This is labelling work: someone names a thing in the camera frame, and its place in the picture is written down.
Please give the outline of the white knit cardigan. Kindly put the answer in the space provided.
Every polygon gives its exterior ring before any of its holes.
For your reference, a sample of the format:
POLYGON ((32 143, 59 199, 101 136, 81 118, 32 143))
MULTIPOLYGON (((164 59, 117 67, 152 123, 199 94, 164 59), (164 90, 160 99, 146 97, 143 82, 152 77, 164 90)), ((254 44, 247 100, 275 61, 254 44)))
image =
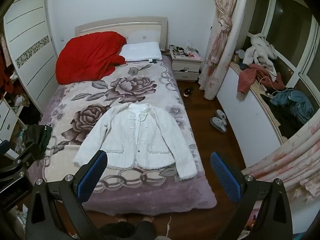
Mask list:
POLYGON ((74 165, 87 164, 98 150, 107 154, 111 169, 138 166, 158 170, 175 165, 181 180, 197 175, 195 160, 176 120, 166 110, 147 103, 109 109, 81 144, 74 165))

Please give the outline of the white clothes pile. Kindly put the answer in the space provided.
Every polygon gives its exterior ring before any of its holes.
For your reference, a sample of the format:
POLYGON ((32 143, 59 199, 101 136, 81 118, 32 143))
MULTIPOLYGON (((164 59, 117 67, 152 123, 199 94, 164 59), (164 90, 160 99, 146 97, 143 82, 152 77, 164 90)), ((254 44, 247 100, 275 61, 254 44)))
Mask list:
POLYGON ((250 65, 252 63, 258 64, 267 68, 269 73, 276 77, 277 72, 273 61, 277 59, 277 52, 272 44, 261 34, 255 34, 251 37, 251 46, 245 51, 243 64, 250 65))

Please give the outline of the dark green garment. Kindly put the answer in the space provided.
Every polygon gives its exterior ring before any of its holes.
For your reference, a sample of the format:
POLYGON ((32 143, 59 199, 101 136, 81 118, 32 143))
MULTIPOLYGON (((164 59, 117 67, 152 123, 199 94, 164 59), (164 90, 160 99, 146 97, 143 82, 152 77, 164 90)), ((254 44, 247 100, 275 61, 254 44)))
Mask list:
POLYGON ((53 128, 49 125, 29 125, 23 132, 22 140, 25 150, 31 153, 35 160, 44 158, 52 131, 53 128))

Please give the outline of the pink floral curtain near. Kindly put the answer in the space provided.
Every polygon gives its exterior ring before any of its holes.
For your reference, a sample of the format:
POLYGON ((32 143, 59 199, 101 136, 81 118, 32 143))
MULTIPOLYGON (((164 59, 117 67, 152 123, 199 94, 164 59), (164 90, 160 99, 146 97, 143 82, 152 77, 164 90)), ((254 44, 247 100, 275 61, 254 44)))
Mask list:
POLYGON ((313 219, 319 208, 319 111, 288 141, 242 173, 268 182, 281 179, 294 220, 313 219))

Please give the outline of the pink floral curtain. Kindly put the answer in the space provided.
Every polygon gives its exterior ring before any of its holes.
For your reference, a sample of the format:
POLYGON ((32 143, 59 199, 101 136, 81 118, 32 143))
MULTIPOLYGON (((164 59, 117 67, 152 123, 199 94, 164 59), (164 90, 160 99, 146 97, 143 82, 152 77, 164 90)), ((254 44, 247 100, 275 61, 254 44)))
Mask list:
POLYGON ((242 173, 268 182, 281 179, 294 220, 313 219, 319 208, 319 111, 288 141, 242 173))
POLYGON ((214 0, 215 21, 199 77, 204 98, 213 100, 225 79, 245 14, 247 0, 214 0))

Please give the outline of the floral purple bed blanket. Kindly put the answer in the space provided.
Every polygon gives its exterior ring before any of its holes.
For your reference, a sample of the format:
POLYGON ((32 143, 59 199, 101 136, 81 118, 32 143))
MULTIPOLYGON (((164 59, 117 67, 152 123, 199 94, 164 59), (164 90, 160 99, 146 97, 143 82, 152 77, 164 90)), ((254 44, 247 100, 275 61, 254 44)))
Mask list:
POLYGON ((109 109, 125 103, 150 104, 166 110, 177 122, 190 148, 197 175, 181 180, 176 166, 128 170, 107 166, 92 195, 83 206, 111 216, 211 209, 214 193, 204 175, 191 125, 174 78, 171 62, 165 57, 155 64, 128 62, 98 81, 61 85, 53 95, 42 123, 53 131, 46 153, 29 168, 31 181, 49 183, 75 174, 80 167, 73 159, 85 138, 109 109))

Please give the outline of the blue garment on sill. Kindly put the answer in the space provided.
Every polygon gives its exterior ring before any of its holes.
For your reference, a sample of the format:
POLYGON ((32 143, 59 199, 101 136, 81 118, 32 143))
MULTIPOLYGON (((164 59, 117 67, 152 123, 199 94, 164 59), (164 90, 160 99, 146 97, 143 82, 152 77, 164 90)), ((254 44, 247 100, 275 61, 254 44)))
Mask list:
POLYGON ((306 124, 314 115, 315 111, 308 97, 299 90, 287 88, 273 95, 270 103, 274 106, 287 106, 290 113, 302 124, 306 124))

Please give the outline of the grey slipper far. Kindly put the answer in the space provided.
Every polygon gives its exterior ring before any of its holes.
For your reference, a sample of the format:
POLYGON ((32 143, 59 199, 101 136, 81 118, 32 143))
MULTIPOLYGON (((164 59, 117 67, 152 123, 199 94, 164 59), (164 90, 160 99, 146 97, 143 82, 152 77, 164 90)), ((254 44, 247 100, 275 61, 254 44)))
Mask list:
POLYGON ((227 117, 223 111, 221 111, 220 109, 217 109, 216 110, 216 117, 221 119, 225 126, 227 125, 227 117))

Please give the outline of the red quilt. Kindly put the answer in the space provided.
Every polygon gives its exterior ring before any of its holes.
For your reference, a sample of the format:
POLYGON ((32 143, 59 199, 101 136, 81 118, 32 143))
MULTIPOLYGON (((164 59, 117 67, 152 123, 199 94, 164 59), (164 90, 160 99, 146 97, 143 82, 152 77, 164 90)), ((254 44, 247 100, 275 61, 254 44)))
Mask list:
POLYGON ((126 38, 114 31, 86 34, 70 39, 57 58, 57 83, 69 85, 98 81, 111 75, 116 66, 125 64, 119 55, 126 38))

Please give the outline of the red garment on sill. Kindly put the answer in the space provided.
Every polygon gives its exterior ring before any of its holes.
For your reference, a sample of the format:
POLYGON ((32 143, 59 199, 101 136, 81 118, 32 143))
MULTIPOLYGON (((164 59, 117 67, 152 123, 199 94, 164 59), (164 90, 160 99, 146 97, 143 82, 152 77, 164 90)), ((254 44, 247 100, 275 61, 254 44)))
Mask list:
POLYGON ((256 80, 267 88, 275 88, 268 70, 257 64, 250 64, 239 74, 237 92, 247 94, 256 80))

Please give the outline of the black shoe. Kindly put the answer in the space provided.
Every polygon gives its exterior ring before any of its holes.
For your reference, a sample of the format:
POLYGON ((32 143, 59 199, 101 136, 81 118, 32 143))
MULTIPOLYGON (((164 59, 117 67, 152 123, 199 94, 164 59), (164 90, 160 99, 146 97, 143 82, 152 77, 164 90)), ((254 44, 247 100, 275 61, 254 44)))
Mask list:
POLYGON ((191 96, 191 94, 193 93, 194 88, 193 87, 188 87, 184 90, 183 92, 183 96, 188 98, 189 96, 191 96))

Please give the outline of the white wardrobe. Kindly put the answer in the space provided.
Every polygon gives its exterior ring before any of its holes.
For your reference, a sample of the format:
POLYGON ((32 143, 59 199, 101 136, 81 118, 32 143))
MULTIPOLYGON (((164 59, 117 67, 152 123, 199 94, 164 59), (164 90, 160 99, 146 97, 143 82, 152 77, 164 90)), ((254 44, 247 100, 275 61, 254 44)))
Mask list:
POLYGON ((58 87, 45 0, 14 0, 4 15, 4 36, 20 83, 43 113, 58 87))

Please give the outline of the white bedside table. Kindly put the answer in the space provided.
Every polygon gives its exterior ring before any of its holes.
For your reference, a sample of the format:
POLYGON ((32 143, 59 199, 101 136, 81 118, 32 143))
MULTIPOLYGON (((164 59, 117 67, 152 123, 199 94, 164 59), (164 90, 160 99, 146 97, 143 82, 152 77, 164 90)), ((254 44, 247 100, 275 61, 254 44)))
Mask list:
POLYGON ((195 82, 200 75, 200 66, 203 60, 197 52, 192 55, 181 54, 175 47, 170 47, 172 71, 177 81, 195 82))

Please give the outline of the white pillow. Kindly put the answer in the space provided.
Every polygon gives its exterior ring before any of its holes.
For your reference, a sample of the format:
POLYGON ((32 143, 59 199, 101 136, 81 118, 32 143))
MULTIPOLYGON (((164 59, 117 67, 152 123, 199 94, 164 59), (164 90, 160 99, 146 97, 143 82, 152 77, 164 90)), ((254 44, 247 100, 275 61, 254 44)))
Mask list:
POLYGON ((158 42, 143 42, 123 45, 120 53, 126 62, 162 60, 158 42))

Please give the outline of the cream bed headboard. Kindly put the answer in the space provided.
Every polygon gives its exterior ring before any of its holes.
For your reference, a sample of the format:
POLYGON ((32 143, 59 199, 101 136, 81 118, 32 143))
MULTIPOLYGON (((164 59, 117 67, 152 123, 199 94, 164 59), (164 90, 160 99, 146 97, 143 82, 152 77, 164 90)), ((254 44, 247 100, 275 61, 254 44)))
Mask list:
POLYGON ((157 16, 120 17, 95 21, 75 27, 75 36, 114 31, 126 38, 128 44, 158 42, 167 48, 168 19, 157 16))

